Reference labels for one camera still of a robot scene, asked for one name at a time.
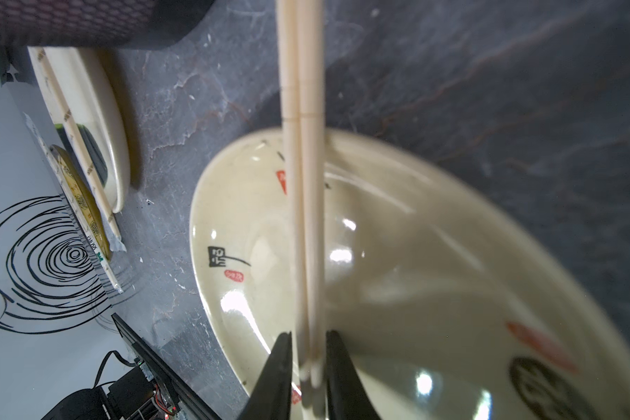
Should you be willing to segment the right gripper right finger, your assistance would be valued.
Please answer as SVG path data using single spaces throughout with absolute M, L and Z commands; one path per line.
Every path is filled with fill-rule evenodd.
M 327 332 L 326 368 L 327 412 L 330 419 L 380 419 L 341 335 L 334 330 Z

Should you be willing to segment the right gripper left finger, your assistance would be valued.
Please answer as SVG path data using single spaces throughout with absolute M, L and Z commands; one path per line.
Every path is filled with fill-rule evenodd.
M 288 420 L 292 410 L 292 334 L 278 335 L 238 420 Z

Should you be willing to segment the chopsticks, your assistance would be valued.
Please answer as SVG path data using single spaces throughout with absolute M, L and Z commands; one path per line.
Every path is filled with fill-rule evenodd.
M 276 9 L 299 379 L 319 389 L 326 365 L 324 4 L 278 1 Z
M 107 258 L 103 256 L 103 252 L 101 251 L 96 239 L 91 233 L 89 224 L 87 224 L 86 220 L 84 219 L 82 210 L 78 206 L 75 200 L 75 197 L 73 196 L 73 193 L 68 187 L 68 183 L 64 179 L 63 172 L 61 170 L 60 165 L 56 162 L 56 160 L 52 156 L 52 153 L 50 152 L 50 149 L 49 149 L 50 146 L 47 146 L 45 144 L 44 139 L 42 138 L 42 136 L 40 135 L 37 129 L 37 126 L 33 122 L 33 119 L 31 119 L 31 117 L 29 117 L 29 115 L 26 115 L 26 114 L 24 114 L 24 119 L 26 119 L 27 128 L 29 129 L 29 131 L 31 131 L 31 134 L 35 136 L 36 140 L 38 141 L 38 144 L 40 145 L 40 148 L 42 149 L 42 152 L 44 152 L 45 156 L 47 157 L 47 161 L 52 167 L 52 170 L 54 171 L 54 174 L 57 180 L 59 181 L 59 184 L 61 185 L 61 189 L 63 193 L 65 194 L 66 198 L 68 199 L 68 202 L 73 210 L 75 219 L 80 225 L 80 228 L 82 229 L 83 237 L 85 238 L 87 244 L 91 247 L 92 253 L 96 256 L 96 261 L 100 264 L 108 280 L 110 280 L 112 287 L 118 293 L 122 294 L 124 290 L 122 289 L 122 286 L 118 282 L 114 271 L 112 271 L 110 267 L 110 263 L 108 262 Z
M 91 193 L 96 200 L 97 206 L 100 209 L 105 221 L 108 222 L 112 233 L 117 239 L 121 240 L 122 236 L 120 229 L 117 221 L 115 220 L 110 203 L 104 194 L 101 180 L 96 171 L 96 166 L 89 155 L 86 145 L 84 145 L 82 133 L 80 132 L 78 124 L 75 121 L 75 116 L 66 101 L 61 85 L 54 74 L 54 70 L 47 58 L 45 49 L 43 47 L 29 47 L 28 51 L 29 54 L 35 55 L 37 67 L 40 69 L 42 75 L 44 75 L 45 84 L 47 84 L 48 90 L 51 92 L 54 97 L 54 101 L 62 113 L 63 125 L 66 129 L 66 134 L 70 137 L 69 143 L 72 145 L 75 156 L 80 163 L 80 167 L 82 168 L 82 172 L 90 186 Z

